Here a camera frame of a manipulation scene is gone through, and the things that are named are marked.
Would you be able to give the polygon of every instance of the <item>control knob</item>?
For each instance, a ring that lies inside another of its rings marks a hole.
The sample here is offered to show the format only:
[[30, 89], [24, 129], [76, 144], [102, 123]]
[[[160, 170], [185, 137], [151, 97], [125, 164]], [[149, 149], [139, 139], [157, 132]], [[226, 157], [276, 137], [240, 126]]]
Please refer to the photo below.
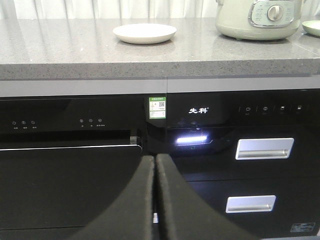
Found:
[[273, 5], [268, 9], [267, 16], [270, 21], [278, 21], [284, 15], [284, 9], [280, 5]]

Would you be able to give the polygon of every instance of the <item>green dish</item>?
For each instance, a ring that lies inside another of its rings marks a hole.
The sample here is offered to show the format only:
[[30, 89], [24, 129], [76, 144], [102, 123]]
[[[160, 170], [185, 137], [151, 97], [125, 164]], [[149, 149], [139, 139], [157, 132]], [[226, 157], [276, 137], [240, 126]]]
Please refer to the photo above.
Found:
[[304, 21], [302, 27], [308, 34], [320, 37], [320, 20]]

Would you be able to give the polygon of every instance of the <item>white curtain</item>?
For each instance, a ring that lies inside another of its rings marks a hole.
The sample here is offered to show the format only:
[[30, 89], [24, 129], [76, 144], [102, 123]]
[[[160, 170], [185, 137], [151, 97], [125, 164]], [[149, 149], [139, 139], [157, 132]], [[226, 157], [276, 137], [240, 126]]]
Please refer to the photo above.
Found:
[[[215, 0], [0, 0], [0, 19], [205, 18], [216, 11]], [[320, 0], [307, 0], [303, 15], [320, 16]]]

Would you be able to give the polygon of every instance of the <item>dishwasher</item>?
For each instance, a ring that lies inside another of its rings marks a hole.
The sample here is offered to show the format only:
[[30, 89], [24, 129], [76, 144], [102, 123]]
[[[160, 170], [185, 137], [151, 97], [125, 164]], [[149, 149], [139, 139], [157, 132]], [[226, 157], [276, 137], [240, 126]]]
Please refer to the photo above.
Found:
[[1, 98], [0, 238], [65, 239], [107, 209], [145, 152], [143, 100]]
[[165, 118], [146, 114], [148, 150], [169, 154], [207, 204], [259, 238], [317, 235], [320, 89], [163, 98]]

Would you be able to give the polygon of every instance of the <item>white saucer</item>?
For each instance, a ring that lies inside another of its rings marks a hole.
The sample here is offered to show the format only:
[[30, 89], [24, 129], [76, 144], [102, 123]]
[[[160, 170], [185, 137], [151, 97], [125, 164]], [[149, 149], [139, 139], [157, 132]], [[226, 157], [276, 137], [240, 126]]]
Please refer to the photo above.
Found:
[[140, 23], [118, 26], [113, 33], [122, 41], [131, 44], [157, 44], [169, 40], [177, 29], [173, 26]]
[[320, 20], [305, 21], [302, 27], [308, 34], [320, 37]]

